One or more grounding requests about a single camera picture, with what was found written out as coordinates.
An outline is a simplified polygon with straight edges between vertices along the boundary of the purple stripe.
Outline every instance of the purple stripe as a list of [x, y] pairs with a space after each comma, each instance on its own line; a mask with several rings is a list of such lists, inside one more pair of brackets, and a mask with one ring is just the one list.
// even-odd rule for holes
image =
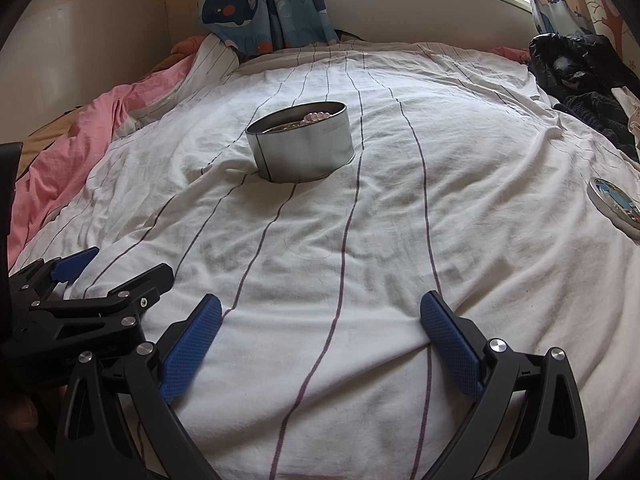
[[[186, 85], [190, 81], [190, 79], [193, 77], [193, 74], [195, 74], [200, 69], [202, 64], [207, 60], [207, 57], [209, 57], [210, 54], [215, 50], [215, 48], [221, 43], [222, 43], [222, 41], [218, 41], [214, 46], [211, 47], [211, 49], [207, 52], [207, 55], [205, 57], [203, 57], [202, 60], [200, 61], [200, 64], [193, 71], [190, 71], [190, 73], [188, 74], [188, 77], [182, 83], [183, 85]], [[222, 45], [222, 53], [224, 53], [225, 50], [226, 50], [226, 46]]]
[[353, 89], [358, 93], [358, 101], [360, 101], [360, 146], [364, 150], [364, 132], [362, 131], [362, 117], [363, 117], [364, 112], [362, 110], [362, 97], [360, 95], [360, 90], [358, 90], [356, 88], [356, 85], [353, 82], [353, 79], [351, 79], [351, 75], [349, 74], [349, 72], [347, 72], [347, 55], [348, 54], [345, 54], [345, 56], [344, 56], [344, 73], [351, 80], [351, 84], [353, 85]]
[[142, 238], [140, 238], [140, 240], [138, 240], [137, 242], [135, 242], [132, 246], [129, 246], [124, 252], [118, 254], [118, 256], [116, 256], [113, 261], [107, 265], [103, 270], [100, 271], [100, 273], [95, 277], [95, 279], [92, 281], [91, 285], [89, 285], [85, 290], [84, 293], [82, 294], [82, 298], [84, 299], [86, 297], [87, 292], [89, 291], [89, 289], [95, 285], [95, 282], [97, 282], [102, 275], [107, 272], [107, 270], [109, 270], [109, 268], [115, 263], [117, 262], [119, 259], [121, 259], [121, 257], [123, 257], [125, 254], [127, 254], [130, 250], [132, 250], [134, 247], [136, 247], [138, 244], [140, 244], [147, 236], [148, 234], [151, 232], [151, 230], [156, 227], [156, 224], [158, 223], [158, 219], [160, 218], [160, 215], [162, 214], [162, 212], [165, 210], [165, 208], [169, 205], [169, 203], [171, 202], [171, 200], [173, 200], [175, 197], [175, 195], [173, 195], [169, 200], [167, 200], [164, 205], [160, 208], [160, 211], [158, 211], [158, 214], [156, 215], [156, 218], [154, 219], [154, 223], [151, 225], [151, 227], [149, 229], [147, 229], [145, 231], [145, 233], [142, 235]]
[[309, 67], [309, 70], [306, 71], [305, 74], [305, 78], [302, 81], [302, 89], [300, 90], [300, 94], [298, 94], [298, 97], [296, 97], [295, 99], [293, 99], [293, 102], [291, 103], [291, 106], [294, 106], [296, 104], [296, 101], [298, 99], [300, 99], [302, 97], [302, 92], [305, 91], [305, 85], [306, 85], [306, 77], [309, 75], [309, 73], [314, 69], [314, 63], [316, 62], [316, 48], [314, 47], [314, 60], [311, 63], [311, 66]]
[[[71, 224], [71, 222], [72, 222], [73, 220], [75, 220], [75, 219], [76, 219], [76, 218], [78, 218], [82, 213], [84, 213], [84, 212], [87, 210], [87, 208], [88, 208], [88, 207], [89, 207], [89, 206], [94, 202], [95, 192], [96, 192], [98, 189], [100, 189], [100, 188], [102, 187], [102, 184], [104, 184], [104, 181], [105, 181], [105, 180], [107, 180], [107, 177], [109, 176], [109, 173], [111, 172], [111, 168], [113, 168], [113, 167], [118, 163], [118, 161], [122, 158], [122, 155], [123, 155], [123, 153], [121, 153], [121, 154], [118, 156], [118, 158], [113, 162], [113, 164], [111, 164], [111, 165], [108, 167], [108, 169], [107, 169], [107, 173], [106, 173], [106, 175], [104, 176], [104, 179], [102, 180], [102, 182], [101, 182], [97, 187], [95, 187], [95, 188], [92, 190], [91, 198], [89, 199], [89, 202], [86, 204], [86, 206], [84, 206], [84, 209], [82, 209], [82, 211], [81, 211], [81, 212], [79, 212], [77, 215], [72, 216], [72, 217], [71, 217], [71, 218], [66, 222], [66, 224], [64, 224], [64, 225], [62, 226], [62, 228], [60, 229], [60, 231], [58, 231], [58, 232], [54, 235], [54, 237], [53, 237], [53, 238], [51, 239], [51, 241], [49, 242], [49, 245], [47, 245], [47, 248], [46, 248], [46, 249], [44, 249], [44, 252], [42, 253], [41, 258], [44, 258], [44, 255], [47, 253], [47, 251], [48, 251], [48, 250], [49, 250], [49, 248], [51, 247], [51, 244], [53, 243], [53, 240], [55, 240], [55, 239], [58, 237], [58, 235], [59, 235], [59, 234], [60, 234], [60, 233], [61, 233], [61, 232], [62, 232], [62, 231], [63, 231], [63, 230], [64, 230], [64, 229], [69, 225], [69, 224]], [[29, 258], [31, 258], [31, 255], [33, 254], [33, 250], [35, 249], [35, 247], [36, 247], [36, 244], [34, 244], [34, 245], [33, 245], [33, 247], [31, 248], [31, 251], [29, 251], [29, 256], [27, 256], [27, 258], [25, 259], [25, 262], [28, 262], [28, 261], [29, 261]]]
[[[171, 111], [172, 110], [169, 110], [163, 117], [167, 117], [167, 115], [171, 113]], [[146, 130], [140, 133], [139, 136], [134, 137], [133, 139], [129, 139], [127, 142], [123, 142], [120, 145], [113, 146], [111, 148], [111, 151], [114, 152], [115, 150], [119, 150], [120, 148], [126, 146], [127, 144], [131, 144], [132, 142], [136, 142], [137, 140], [143, 139], [149, 132], [154, 132], [159, 125], [160, 125], [160, 120], [157, 120], [157, 121], [154, 121], [153, 123], [149, 123], [146, 126], [143, 126], [139, 130], [136, 130], [135, 132], [131, 132], [127, 137], [133, 136], [133, 134], [135, 133], [142, 132], [142, 130], [146, 128]], [[121, 137], [118, 140], [127, 139], [127, 137]]]
[[420, 44], [417, 44], [417, 45], [418, 45], [418, 48], [422, 51], [422, 53], [423, 53], [426, 57], [428, 57], [429, 59], [431, 59], [431, 61], [434, 63], [434, 65], [435, 65], [435, 66], [437, 66], [443, 74], [446, 74], [446, 73], [447, 73], [447, 72], [446, 72], [446, 71], [445, 71], [445, 70], [444, 70], [444, 69], [443, 69], [443, 68], [442, 68], [442, 67], [441, 67], [441, 66], [436, 62], [436, 60], [435, 60], [435, 59], [433, 59], [433, 57], [431, 57], [431, 54], [429, 54], [426, 50], [424, 50], [424, 49], [420, 46]]
[[456, 78], [456, 80], [457, 80], [457, 82], [460, 83], [460, 86], [462, 86], [462, 88], [464, 88], [465, 90], [469, 90], [473, 94], [474, 97], [476, 96], [476, 92], [474, 92], [474, 90], [472, 88], [469, 88], [469, 87], [465, 86], [465, 84], [462, 81], [460, 81], [460, 79]]
[[[249, 122], [246, 124], [246, 126], [249, 126], [249, 124], [251, 124], [251, 122], [254, 120], [255, 115], [258, 113], [258, 110], [260, 108], [262, 108], [263, 105], [267, 104], [269, 101], [271, 101], [274, 97], [276, 97], [276, 95], [279, 94], [280, 89], [282, 88], [282, 85], [284, 85], [284, 83], [287, 82], [287, 79], [289, 79], [289, 77], [291, 76], [291, 74], [293, 74], [296, 71], [296, 69], [294, 68], [291, 72], [289, 72], [289, 75], [287, 75], [287, 77], [284, 79], [284, 81], [282, 83], [280, 83], [280, 86], [278, 86], [278, 89], [276, 90], [276, 93], [274, 95], [272, 95], [271, 97], [269, 97], [268, 99], [264, 100], [263, 102], [261, 102], [258, 107], [255, 109], [254, 114], [251, 116], [251, 119], [249, 119]], [[236, 142], [238, 142], [238, 140], [240, 140], [240, 137], [242, 137], [242, 135], [244, 134], [244, 130], [246, 129], [246, 126], [240, 131], [240, 135], [238, 135], [232, 142], [228, 143], [228, 145], [226, 145], [224, 148], [222, 148], [222, 150], [220, 150], [220, 152], [213, 158], [211, 159], [210, 163], [207, 164], [204, 168], [200, 168], [200, 176], [204, 175], [204, 170], [205, 168], [209, 167], [211, 164], [213, 164], [216, 159], [222, 155], [222, 153], [229, 148], [231, 145], [235, 144]]]
[[[500, 86], [504, 89], [504, 91], [505, 91], [505, 92], [507, 92], [507, 94], [509, 94], [509, 95], [511, 96], [511, 98], [512, 98], [514, 101], [516, 101], [516, 102], [517, 102], [521, 107], [523, 107], [522, 103], [518, 100], [518, 98], [517, 98], [515, 95], [513, 95], [511, 92], [509, 92], [509, 90], [507, 90], [507, 89], [504, 87], [504, 85], [500, 85]], [[505, 103], [505, 104], [507, 104], [507, 105], [509, 106], [509, 108], [511, 108], [511, 110], [514, 110], [514, 111], [518, 114], [519, 118], [520, 118], [521, 120], [523, 120], [523, 121], [524, 121], [524, 119], [520, 116], [520, 113], [519, 113], [519, 111], [517, 110], [517, 108], [514, 108], [513, 106], [511, 106], [511, 105], [510, 105], [510, 104], [508, 104], [508, 103]]]
[[[278, 91], [277, 91], [273, 96], [271, 96], [269, 99], [271, 99], [271, 98], [275, 97], [275, 96], [278, 94], [278, 92], [280, 91], [280, 88], [282, 88], [283, 83], [284, 83], [287, 79], [289, 79], [289, 76], [291, 76], [291, 74], [293, 74], [294, 70], [295, 70], [295, 69], [293, 69], [293, 70], [289, 73], [289, 75], [287, 75], [287, 78], [286, 78], [282, 83], [280, 83], [280, 87], [278, 88]], [[255, 116], [255, 114], [257, 114], [258, 110], [260, 109], [260, 106], [262, 106], [262, 105], [263, 105], [263, 104], [265, 104], [267, 101], [269, 101], [269, 99], [267, 99], [265, 102], [263, 102], [262, 104], [260, 104], [260, 105], [258, 106], [258, 108], [256, 108], [256, 109], [255, 109], [254, 115], [252, 116], [252, 120], [253, 120], [253, 117]], [[217, 158], [222, 154], [222, 152], [224, 152], [224, 151], [225, 151], [229, 146], [231, 146], [231, 144], [229, 144], [228, 146], [226, 146], [225, 148], [223, 148], [223, 149], [222, 149], [222, 150], [221, 150], [221, 151], [220, 151], [220, 152], [219, 152], [219, 153], [218, 153], [218, 154], [213, 158], [213, 160], [209, 163], [209, 165], [211, 165], [211, 164], [213, 163], [213, 161], [214, 161], [214, 160], [216, 160], [216, 159], [217, 159]], [[89, 287], [87, 287], [87, 288], [85, 289], [84, 294], [82, 295], [82, 297], [83, 297], [83, 298], [86, 296], [86, 294], [87, 294], [87, 292], [88, 292], [89, 288], [91, 288], [92, 286], [94, 286], [94, 285], [95, 285], [95, 283], [97, 282], [97, 280], [98, 280], [98, 279], [99, 279], [99, 278], [100, 278], [100, 277], [101, 277], [101, 276], [102, 276], [102, 275], [103, 275], [103, 274], [104, 274], [104, 273], [105, 273], [105, 272], [106, 272], [106, 271], [107, 271], [107, 270], [108, 270], [108, 269], [109, 269], [109, 268], [110, 268], [110, 267], [111, 267], [111, 266], [112, 266], [116, 261], [118, 261], [121, 257], [123, 257], [125, 254], [127, 254], [130, 250], [132, 250], [134, 247], [136, 247], [140, 242], [142, 242], [142, 241], [147, 237], [147, 235], [151, 232], [151, 230], [152, 230], [152, 229], [156, 226], [156, 224], [158, 223], [158, 219], [160, 218], [160, 215], [162, 214], [162, 212], [165, 210], [165, 208], [169, 205], [169, 202], [171, 202], [171, 200], [173, 200], [173, 199], [174, 199], [174, 197], [175, 197], [176, 195], [177, 195], [177, 193], [175, 193], [175, 194], [174, 194], [174, 195], [173, 195], [173, 196], [172, 196], [172, 197], [171, 197], [171, 198], [170, 198], [170, 199], [169, 199], [169, 200], [168, 200], [168, 201], [167, 201], [167, 202], [162, 206], [162, 208], [160, 209], [160, 211], [159, 211], [159, 212], [158, 212], [158, 214], [156, 215], [156, 218], [154, 219], [154, 223], [153, 223], [153, 225], [152, 225], [152, 226], [151, 226], [151, 227], [150, 227], [150, 228], [149, 228], [149, 229], [148, 229], [148, 230], [147, 230], [147, 231], [142, 235], [142, 238], [140, 238], [140, 240], [139, 240], [139, 241], [137, 241], [136, 243], [134, 243], [131, 247], [127, 248], [123, 253], [121, 253], [121, 254], [119, 254], [118, 256], [116, 256], [116, 258], [115, 258], [115, 259], [114, 259], [114, 260], [113, 260], [109, 265], [107, 265], [107, 266], [102, 270], [102, 272], [100, 272], [100, 274], [98, 274], [98, 276], [94, 279], [93, 283], [92, 283], [91, 285], [89, 285]]]
[[[370, 78], [373, 79], [373, 81], [375, 81], [376, 83], [378, 83], [380, 86], [382, 86], [383, 88], [386, 88], [387, 90], [389, 90], [389, 93], [391, 94], [391, 97], [393, 99], [395, 99], [396, 102], [398, 102], [398, 104], [400, 105], [400, 112], [402, 113], [402, 116], [404, 117], [404, 120], [406, 120], [407, 124], [409, 125], [409, 128], [411, 128], [411, 132], [414, 135], [414, 140], [416, 145], [418, 146], [418, 151], [420, 153], [420, 160], [422, 161], [422, 190], [424, 193], [424, 224], [426, 227], [426, 235], [427, 235], [427, 248], [429, 251], [429, 260], [431, 262], [431, 271], [433, 273], [433, 279], [436, 282], [436, 288], [438, 289], [438, 293], [441, 295], [442, 294], [442, 290], [440, 288], [440, 280], [438, 279], [438, 272], [436, 270], [436, 264], [435, 264], [435, 260], [433, 257], [433, 250], [431, 249], [431, 234], [430, 234], [430, 228], [429, 228], [429, 208], [428, 208], [428, 200], [427, 200], [427, 165], [424, 161], [424, 153], [422, 152], [422, 146], [420, 145], [420, 141], [418, 140], [418, 137], [415, 134], [415, 130], [414, 127], [411, 124], [411, 121], [409, 121], [408, 117], [404, 114], [404, 108], [402, 108], [402, 102], [400, 100], [398, 100], [395, 96], [394, 93], [392, 92], [391, 88], [384, 86], [382, 83], [380, 83], [379, 81], [377, 81], [369, 72], [369, 76]], [[427, 346], [427, 356], [428, 356], [428, 370], [427, 370], [427, 387], [426, 387], [426, 392], [425, 392], [425, 396], [424, 396], [424, 407], [422, 409], [422, 422], [420, 424], [420, 434], [418, 436], [418, 443], [416, 446], [416, 450], [415, 450], [415, 459], [414, 459], [414, 467], [412, 468], [412, 472], [411, 472], [411, 476], [410, 476], [410, 480], [414, 480], [415, 479], [415, 475], [417, 473], [417, 469], [418, 469], [418, 465], [420, 464], [420, 457], [422, 455], [422, 446], [424, 445], [424, 431], [426, 428], [426, 424], [427, 424], [427, 416], [429, 414], [429, 404], [430, 404], [430, 399], [431, 399], [431, 346]]]
[[293, 187], [291, 188], [291, 193], [289, 195], [289, 198], [287, 198], [282, 204], [280, 204], [280, 207], [278, 208], [278, 212], [276, 213], [276, 216], [274, 216], [273, 220], [271, 220], [264, 228], [264, 231], [262, 231], [262, 237], [260, 238], [260, 243], [258, 244], [258, 248], [255, 251], [254, 257], [249, 262], [249, 265], [246, 266], [246, 270], [244, 271], [244, 274], [240, 279], [240, 283], [238, 285], [238, 291], [236, 292], [236, 298], [234, 299], [234, 304], [231, 306], [231, 308], [227, 309], [225, 313], [222, 315], [223, 320], [225, 319], [226, 315], [229, 312], [231, 312], [232, 310], [235, 310], [236, 306], [238, 306], [238, 300], [240, 300], [240, 293], [242, 292], [242, 286], [244, 285], [244, 280], [246, 280], [246, 277], [249, 275], [249, 271], [251, 270], [251, 267], [253, 266], [254, 261], [257, 260], [258, 256], [260, 255], [260, 250], [262, 249], [262, 245], [264, 244], [264, 239], [267, 237], [267, 231], [269, 230], [269, 227], [271, 227], [271, 224], [273, 224], [278, 218], [280, 218], [280, 212], [282, 211], [282, 208], [285, 206], [285, 204], [289, 200], [293, 198], [293, 194], [296, 192], [297, 185], [298, 184], [293, 185]]
[[331, 47], [329, 47], [329, 61], [326, 64], [326, 95], [324, 100], [329, 100], [329, 69], [331, 68]]
[[493, 93], [496, 94], [498, 96], [498, 98], [500, 99], [500, 101], [502, 101], [502, 104], [511, 108], [511, 106], [509, 106], [506, 101], [502, 98], [502, 96], [500, 94], [498, 94], [498, 92], [496, 92], [495, 90], [493, 90]]
[[[207, 70], [207, 75], [209, 75], [209, 72], [211, 72], [215, 67], [216, 67], [216, 63], [220, 61], [220, 58], [222, 57], [222, 55], [226, 52], [226, 47], [222, 49], [222, 52], [220, 52], [220, 55], [216, 58], [216, 60], [211, 64], [211, 68], [209, 68], [209, 70]], [[226, 71], [229, 70], [231, 68], [231, 65], [233, 65], [234, 61], [236, 60], [235, 55], [232, 57], [231, 59], [231, 63], [229, 63], [229, 66], [226, 67], [225, 71], [222, 73], [222, 75], [225, 75]]]
[[451, 62], [453, 63], [453, 65], [455, 65], [455, 67], [460, 71], [460, 73], [461, 73], [464, 77], [466, 77], [467, 79], [469, 79], [469, 82], [470, 82], [472, 85], [475, 85], [475, 83], [474, 83], [473, 81], [471, 81], [471, 78], [470, 78], [467, 74], [465, 74], [465, 71], [464, 71], [464, 70], [462, 70], [462, 66], [461, 66], [461, 65], [459, 65], [458, 63], [456, 63], [456, 62], [455, 62], [455, 61], [453, 61], [453, 60], [451, 60]]
[[360, 152], [360, 157], [358, 159], [358, 172], [356, 174], [356, 193], [353, 199], [353, 206], [351, 206], [351, 213], [349, 214], [349, 219], [344, 227], [344, 236], [342, 237], [342, 250], [340, 251], [340, 255], [342, 258], [342, 265], [340, 267], [340, 291], [338, 292], [338, 305], [335, 311], [334, 320], [331, 323], [331, 328], [329, 329], [329, 333], [326, 337], [326, 341], [324, 342], [324, 347], [316, 359], [311, 371], [306, 375], [305, 380], [300, 386], [300, 390], [298, 391], [298, 395], [296, 396], [296, 400], [293, 403], [291, 409], [287, 412], [287, 415], [282, 419], [282, 423], [280, 425], [280, 432], [278, 433], [278, 441], [276, 443], [276, 451], [273, 455], [273, 461], [271, 462], [271, 472], [269, 474], [269, 480], [274, 480], [276, 478], [276, 474], [278, 472], [278, 463], [280, 462], [280, 455], [282, 453], [282, 445], [284, 444], [284, 437], [287, 433], [287, 424], [289, 423], [289, 419], [293, 412], [296, 411], [300, 403], [302, 402], [303, 397], [305, 396], [306, 388], [309, 386], [309, 382], [311, 378], [318, 370], [324, 355], [327, 353], [329, 349], [329, 345], [331, 344], [332, 339], [334, 338], [335, 328], [338, 324], [338, 319], [340, 319], [340, 313], [342, 311], [342, 299], [344, 297], [344, 271], [346, 266], [346, 250], [347, 250], [347, 234], [349, 233], [349, 227], [351, 225], [351, 219], [353, 219], [353, 212], [356, 209], [356, 204], [358, 203], [358, 194], [360, 193], [360, 168], [362, 166], [362, 154]]
[[175, 273], [174, 273], [174, 283], [177, 281], [178, 279], [178, 271], [180, 270], [180, 266], [182, 265], [182, 262], [184, 261], [184, 259], [187, 257], [187, 254], [189, 254], [189, 251], [191, 251], [191, 248], [193, 247], [194, 243], [196, 243], [196, 240], [198, 239], [198, 237], [200, 236], [200, 233], [202, 232], [202, 230], [204, 229], [204, 227], [207, 225], [207, 223], [209, 222], [209, 220], [211, 220], [211, 217], [215, 214], [216, 210], [218, 209], [218, 206], [220, 205], [220, 202], [222, 202], [226, 197], [228, 197], [231, 192], [235, 189], [238, 189], [240, 186], [242, 186], [242, 184], [244, 184], [244, 181], [247, 178], [247, 174], [245, 173], [242, 176], [242, 182], [240, 182], [240, 184], [238, 184], [237, 186], [233, 186], [229, 192], [224, 195], [221, 196], [220, 199], [218, 200], [218, 202], [216, 203], [216, 206], [213, 208], [213, 211], [211, 212], [211, 214], [207, 217], [207, 219], [204, 221], [204, 223], [202, 224], [202, 226], [200, 227], [200, 229], [198, 230], [198, 232], [196, 233], [196, 235], [193, 237], [193, 240], [191, 240], [191, 243], [189, 244], [189, 247], [187, 247], [187, 250], [184, 251], [184, 254], [182, 255], [182, 257], [180, 258], [180, 262], [178, 262], [178, 266], [175, 268]]
[[431, 261], [431, 270], [433, 271], [433, 279], [436, 282], [436, 288], [438, 289], [438, 293], [442, 295], [442, 290], [440, 288], [440, 280], [438, 279], [438, 272], [436, 271], [436, 263], [433, 257], [433, 250], [431, 249], [431, 234], [430, 234], [430, 228], [429, 228], [429, 204], [427, 200], [427, 165], [424, 161], [424, 153], [422, 152], [422, 145], [418, 140], [418, 136], [415, 134], [414, 127], [409, 121], [409, 118], [404, 114], [404, 108], [402, 108], [402, 101], [399, 101], [398, 99], [396, 99], [396, 101], [398, 101], [398, 104], [400, 105], [400, 112], [402, 113], [402, 116], [406, 120], [406, 123], [409, 125], [409, 128], [411, 128], [411, 133], [414, 134], [414, 140], [416, 145], [418, 146], [418, 151], [420, 152], [420, 160], [422, 161], [422, 192], [424, 193], [424, 224], [427, 231], [427, 248], [429, 250], [429, 260]]
[[427, 389], [424, 393], [424, 408], [422, 409], [422, 421], [420, 422], [420, 436], [418, 437], [418, 446], [415, 450], [414, 467], [411, 469], [409, 480], [414, 480], [418, 473], [420, 465], [420, 456], [422, 455], [422, 446], [424, 444], [424, 433], [427, 428], [427, 415], [429, 413], [429, 404], [431, 402], [431, 345], [427, 345]]

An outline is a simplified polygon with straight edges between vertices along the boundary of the pink blanket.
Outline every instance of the pink blanket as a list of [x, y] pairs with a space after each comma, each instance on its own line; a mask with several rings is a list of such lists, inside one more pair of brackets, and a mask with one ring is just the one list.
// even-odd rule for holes
[[497, 46], [496, 48], [492, 48], [489, 52], [520, 64], [527, 64], [531, 61], [531, 56], [526, 50], [518, 50], [516, 48], [509, 48], [508, 46]]
[[175, 48], [191, 55], [162, 72], [156, 72], [131, 85], [119, 85], [95, 99], [69, 128], [31, 164], [15, 183], [11, 233], [8, 237], [9, 268], [42, 227], [47, 215], [59, 210], [82, 189], [89, 172], [106, 152], [113, 133], [133, 110], [163, 99], [191, 69], [194, 52], [204, 37], [189, 38]]

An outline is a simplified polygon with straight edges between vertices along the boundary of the white fabric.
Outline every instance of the white fabric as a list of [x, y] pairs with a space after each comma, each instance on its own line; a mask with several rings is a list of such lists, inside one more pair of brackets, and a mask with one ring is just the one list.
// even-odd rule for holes
[[[261, 180], [247, 124], [327, 98], [348, 105], [354, 161], [318, 182]], [[586, 185], [633, 196], [639, 175], [525, 66], [436, 43], [284, 50], [115, 142], [94, 175], [17, 268], [97, 245], [78, 298], [167, 262], [151, 340], [207, 292], [235, 307], [176, 405], [225, 480], [421, 478], [469, 406], [418, 322], [438, 283], [486, 336], [565, 349], [591, 478], [638, 419], [640, 253]]]
[[636, 152], [640, 156], [640, 100], [626, 86], [612, 88], [611, 93], [618, 100], [629, 118], [627, 127], [636, 138]]
[[130, 110], [127, 119], [114, 130], [111, 140], [127, 137], [143, 126], [155, 123], [185, 97], [206, 85], [220, 81], [238, 68], [238, 56], [215, 34], [209, 34], [200, 44], [191, 69], [162, 99], [149, 106]]

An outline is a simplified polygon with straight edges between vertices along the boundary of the tin lid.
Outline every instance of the tin lid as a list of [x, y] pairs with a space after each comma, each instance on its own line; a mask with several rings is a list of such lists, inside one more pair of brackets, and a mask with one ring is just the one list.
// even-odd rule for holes
[[592, 178], [587, 195], [613, 225], [629, 237], [640, 240], [640, 210], [628, 194], [607, 180]]

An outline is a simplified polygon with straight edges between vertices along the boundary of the blue gripper pad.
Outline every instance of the blue gripper pad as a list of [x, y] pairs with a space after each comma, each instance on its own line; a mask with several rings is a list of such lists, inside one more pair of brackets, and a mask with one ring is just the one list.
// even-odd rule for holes
[[222, 305], [214, 295], [206, 301], [162, 363], [160, 394], [167, 404], [184, 394], [222, 324]]
[[420, 322], [436, 346], [458, 389], [477, 400], [482, 396], [480, 359], [433, 294], [420, 302]]
[[97, 247], [90, 247], [60, 260], [50, 273], [51, 279], [60, 283], [76, 279], [99, 252]]

